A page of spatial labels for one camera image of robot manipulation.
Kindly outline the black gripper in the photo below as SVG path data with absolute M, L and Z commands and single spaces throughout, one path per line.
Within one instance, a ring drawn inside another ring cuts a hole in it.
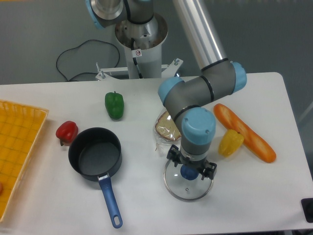
M 202 154 L 191 154 L 184 150 L 183 147 L 179 150 L 179 148 L 173 144 L 169 148 L 166 158 L 174 163 L 174 167 L 177 167 L 178 164 L 181 163 L 192 168 L 201 166 L 201 180 L 205 178 L 214 180 L 217 164 L 206 161 L 207 155 L 208 151 Z

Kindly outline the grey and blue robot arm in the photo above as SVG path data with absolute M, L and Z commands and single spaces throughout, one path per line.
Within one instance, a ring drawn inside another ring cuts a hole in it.
M 161 56 L 147 53 L 161 46 L 168 30 L 151 0 L 88 0 L 86 7 L 97 27 L 115 25 L 130 78 L 160 77 Z M 217 166 L 206 157 L 216 124 L 204 106 L 241 90 L 246 85 L 246 72 L 239 63 L 228 60 L 202 0 L 176 0 L 174 7 L 201 76 L 187 82 L 168 78 L 158 89 L 163 106 L 181 133 L 181 146 L 172 146 L 167 158 L 185 165 L 185 174 L 197 172 L 213 179 Z

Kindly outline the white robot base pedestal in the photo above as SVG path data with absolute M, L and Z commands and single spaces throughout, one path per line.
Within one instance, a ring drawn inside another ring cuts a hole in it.
M 177 75 L 183 60 L 175 58 L 168 65 L 162 63 L 162 44 L 167 35 L 167 23 L 157 13 L 145 24 L 135 24 L 129 20 L 116 24 L 115 36 L 124 48 L 129 79 Z

